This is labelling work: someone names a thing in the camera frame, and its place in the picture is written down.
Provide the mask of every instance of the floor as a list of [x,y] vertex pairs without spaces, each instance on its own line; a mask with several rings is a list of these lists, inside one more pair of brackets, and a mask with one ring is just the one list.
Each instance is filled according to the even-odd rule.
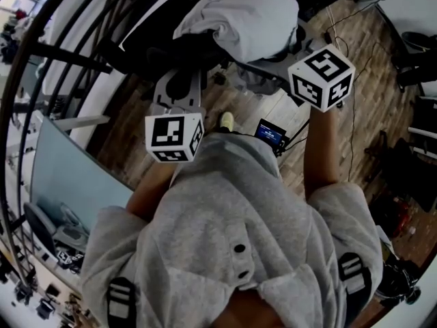
[[[349,16],[354,11],[354,4],[348,0],[338,0],[332,6],[335,20]],[[311,25],[321,33],[330,26],[325,11],[321,11],[311,20]],[[336,27],[337,35],[348,43],[348,58],[356,66],[358,74],[355,83],[355,95],[346,99],[339,111],[339,150],[341,153],[341,178],[360,185],[370,201],[377,193],[382,181],[365,182],[375,166],[364,149],[378,139],[380,130],[389,136],[393,146],[400,137],[408,138],[406,128],[412,121],[410,101],[419,94],[417,87],[410,87],[404,94],[398,90],[395,82],[395,70],[390,63],[393,43],[389,28],[384,20],[372,8],[349,18]],[[340,41],[340,47],[346,53],[346,46]],[[234,71],[230,67],[226,75]],[[146,154],[144,145],[144,116],[149,103],[140,100],[142,94],[150,87],[135,76],[131,77],[121,88],[122,96],[109,108],[111,121],[106,128],[99,128],[94,136],[89,151],[100,163],[107,167],[126,184],[135,188],[142,175],[153,163]],[[228,82],[220,86],[210,80],[208,88],[203,91],[203,106],[207,109],[206,128],[211,129],[219,114],[223,111],[234,113],[239,131],[253,134],[261,118],[287,130],[291,137],[306,122],[309,106],[297,107],[293,100],[283,92],[273,96],[256,96],[242,94],[229,86]],[[351,134],[353,130],[353,154]],[[306,136],[303,131],[295,141]],[[303,196],[303,152],[305,144],[298,143],[279,158],[283,181],[287,188]],[[404,233],[394,240],[394,247],[399,256],[415,261],[426,267],[430,263],[430,254],[434,254],[437,240],[437,220],[435,214],[424,213],[416,204],[410,208],[412,221]],[[369,306],[357,318],[353,328],[370,327],[379,320],[386,310],[372,300]]]

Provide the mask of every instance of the person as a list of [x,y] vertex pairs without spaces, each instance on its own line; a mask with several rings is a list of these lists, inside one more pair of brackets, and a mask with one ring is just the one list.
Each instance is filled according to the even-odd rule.
[[363,191],[339,181],[337,110],[311,110],[307,201],[272,148],[233,126],[223,114],[192,163],[152,166],[125,208],[99,213],[81,285],[102,324],[126,318],[107,302],[120,277],[137,327],[344,327],[371,299],[381,245]]

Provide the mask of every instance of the black strap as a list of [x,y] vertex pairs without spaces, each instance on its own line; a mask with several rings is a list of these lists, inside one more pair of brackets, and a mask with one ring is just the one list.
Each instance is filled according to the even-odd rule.
[[370,299],[371,275],[359,255],[344,253],[339,260],[339,276],[346,287],[345,327],[348,327]]
[[124,277],[117,277],[109,283],[107,291],[109,328],[137,325],[135,286]]

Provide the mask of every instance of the sneaker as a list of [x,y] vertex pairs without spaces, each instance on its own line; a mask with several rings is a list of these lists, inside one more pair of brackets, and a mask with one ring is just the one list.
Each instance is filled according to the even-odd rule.
[[218,122],[218,127],[226,128],[231,133],[234,130],[234,115],[231,112],[223,113]]

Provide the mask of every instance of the wire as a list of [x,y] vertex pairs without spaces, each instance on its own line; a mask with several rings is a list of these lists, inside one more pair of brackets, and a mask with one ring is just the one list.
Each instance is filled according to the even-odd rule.
[[344,44],[346,45],[346,53],[347,53],[346,57],[349,57],[349,45],[348,45],[348,43],[343,38],[341,38],[339,36],[336,36],[335,38],[340,39],[342,42],[344,42]]
[[335,25],[339,24],[340,22],[343,22],[345,19],[348,19],[348,18],[350,18],[350,17],[355,16],[356,14],[359,14],[360,12],[366,10],[368,7],[370,7],[370,6],[372,6],[372,5],[376,5],[376,4],[379,3],[380,1],[384,1],[384,0],[376,0],[376,1],[374,1],[373,3],[370,3],[369,5],[363,7],[362,9],[360,9],[360,10],[354,12],[353,14],[350,14],[349,16],[346,16],[346,17],[342,18],[341,20],[338,20],[336,23],[333,23],[330,27],[328,27],[328,29],[325,31],[325,33],[326,33],[329,29],[334,28]]
[[352,94],[353,103],[352,103],[352,132],[350,134],[350,166],[349,166],[349,173],[348,173],[348,182],[350,182],[350,174],[352,173],[352,166],[354,163],[354,134],[355,134],[355,81],[352,83],[352,91],[354,92]]
[[299,141],[297,141],[296,143],[293,143],[291,147],[287,148],[286,150],[284,150],[284,152],[287,152],[288,150],[291,150],[295,145],[299,144],[300,142],[303,142],[307,139],[307,136],[305,136],[303,139],[300,139]]
[[358,78],[364,73],[364,71],[366,70],[367,65],[369,64],[370,60],[373,57],[373,52],[375,51],[375,46],[379,45],[381,47],[382,50],[384,50],[384,52],[387,55],[390,55],[390,53],[384,48],[384,46],[378,42],[375,41],[372,48],[371,48],[371,53],[370,53],[370,57],[367,59],[366,63],[364,64],[363,69],[358,73],[358,75],[355,77],[354,82],[352,83],[352,97],[353,97],[353,103],[352,103],[352,132],[350,134],[350,152],[351,152],[351,157],[350,157],[350,166],[349,166],[349,173],[348,173],[348,181],[350,181],[350,174],[352,173],[352,166],[354,164],[354,134],[355,134],[355,82],[358,80]]
[[339,43],[337,42],[337,30],[335,28],[335,20],[334,20],[334,14],[333,11],[331,10],[330,6],[328,6],[327,8],[325,8],[326,10],[326,14],[329,17],[330,23],[333,26],[333,30],[334,30],[334,42],[335,42],[335,47],[337,47],[340,50],[340,46]]
[[368,1],[375,1],[375,0],[358,0],[357,2],[359,2],[359,3],[367,3]]

